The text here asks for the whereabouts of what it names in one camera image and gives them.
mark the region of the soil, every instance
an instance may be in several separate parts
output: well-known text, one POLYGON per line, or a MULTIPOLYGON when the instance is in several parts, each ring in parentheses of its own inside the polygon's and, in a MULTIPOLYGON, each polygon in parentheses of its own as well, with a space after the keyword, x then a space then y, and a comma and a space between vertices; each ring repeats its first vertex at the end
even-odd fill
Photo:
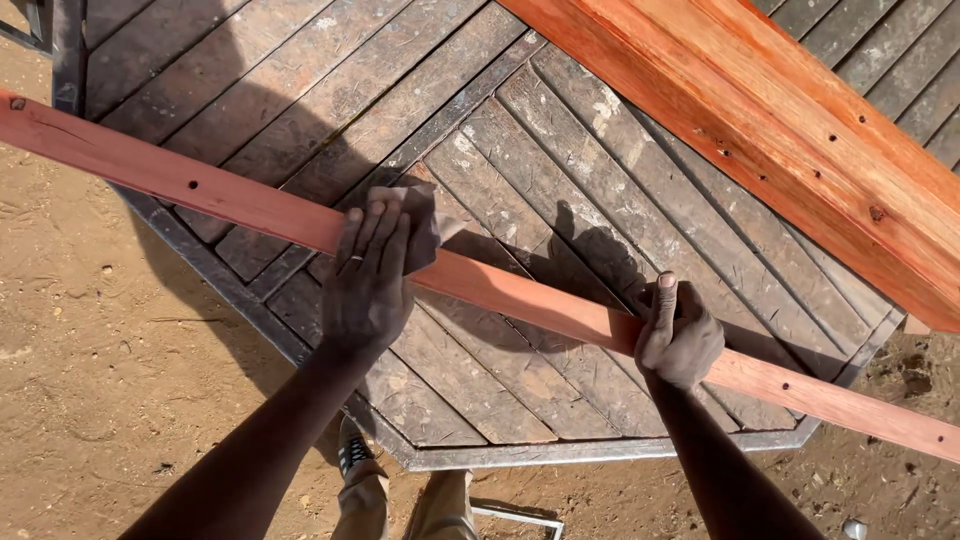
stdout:
MULTIPOLYGON (((50 62, 0 40, 0 66, 49 102, 50 62)), ((0 538, 115 537, 292 367, 96 178, 0 145, 0 231, 0 538)), ((898 332, 854 389, 960 424, 958 345, 898 332)), ((751 459, 829 537, 848 518, 871 539, 960 536, 953 463, 833 426, 751 459)), ((380 461, 399 538, 427 476, 380 461)), ((311 451, 270 537, 326 538, 340 486, 311 451)), ((570 540, 707 536, 676 459, 481 470, 472 495, 557 517, 570 540)))

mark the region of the orange wooden beam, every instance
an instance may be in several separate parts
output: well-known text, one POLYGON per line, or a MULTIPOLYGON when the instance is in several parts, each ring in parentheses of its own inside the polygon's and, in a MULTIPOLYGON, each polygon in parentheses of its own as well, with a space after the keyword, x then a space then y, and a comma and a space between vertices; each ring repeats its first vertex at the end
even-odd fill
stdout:
MULTIPOLYGON (((343 214, 0 90, 0 140, 51 160, 333 255, 343 214)), ((440 250, 426 288, 632 356, 643 323, 440 250)), ((726 350, 707 380, 960 463, 960 428, 726 350)))
POLYGON ((499 0, 937 331, 960 331, 960 189, 748 0, 499 0))

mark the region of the shoe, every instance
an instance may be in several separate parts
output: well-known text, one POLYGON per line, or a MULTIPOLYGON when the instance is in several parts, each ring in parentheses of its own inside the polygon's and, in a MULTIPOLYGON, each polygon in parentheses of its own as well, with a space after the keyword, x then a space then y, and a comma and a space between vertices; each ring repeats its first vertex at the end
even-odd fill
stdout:
POLYGON ((367 446, 363 431, 349 416, 345 416, 340 423, 340 446, 337 455, 340 457, 340 475, 344 478, 347 477, 347 471, 360 461, 373 459, 373 452, 367 446))

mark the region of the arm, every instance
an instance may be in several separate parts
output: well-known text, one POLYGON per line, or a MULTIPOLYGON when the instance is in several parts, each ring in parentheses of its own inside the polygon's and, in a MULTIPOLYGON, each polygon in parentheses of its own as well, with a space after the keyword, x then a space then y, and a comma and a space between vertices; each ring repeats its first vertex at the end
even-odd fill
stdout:
POLYGON ((823 538, 733 444, 692 389, 724 348, 723 328, 689 282, 658 278, 636 364, 673 439, 711 538, 823 538), (679 305, 683 316, 674 320, 679 305))
POLYGON ((310 446, 412 307, 403 281, 410 218, 399 203, 348 213, 324 284, 324 337, 269 400, 177 480, 122 538, 263 538, 310 446))

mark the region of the forearm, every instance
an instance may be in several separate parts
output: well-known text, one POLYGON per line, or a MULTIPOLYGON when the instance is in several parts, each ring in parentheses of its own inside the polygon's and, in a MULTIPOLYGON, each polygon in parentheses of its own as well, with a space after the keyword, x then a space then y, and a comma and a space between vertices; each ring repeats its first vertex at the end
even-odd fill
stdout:
POLYGON ((322 343, 124 537, 262 538, 303 457, 378 355, 370 356, 322 343))
POLYGON ((711 538, 823 538, 691 392, 647 382, 711 538))

